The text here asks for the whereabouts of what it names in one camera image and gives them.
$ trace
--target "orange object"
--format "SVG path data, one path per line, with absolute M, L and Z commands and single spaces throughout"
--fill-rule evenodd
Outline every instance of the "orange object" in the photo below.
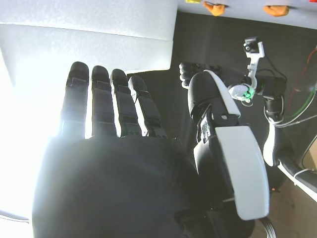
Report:
M 210 3 L 206 2 L 206 1 L 203 3 L 203 6 L 205 8 L 207 8 L 208 11 L 210 11 L 211 14 L 214 15 L 214 16 L 223 15 L 224 14 L 224 10 L 226 8 L 225 5 L 220 5 L 220 4 L 219 5 L 211 5 Z
M 271 16 L 286 16 L 289 12 L 289 6 L 265 6 L 263 10 Z

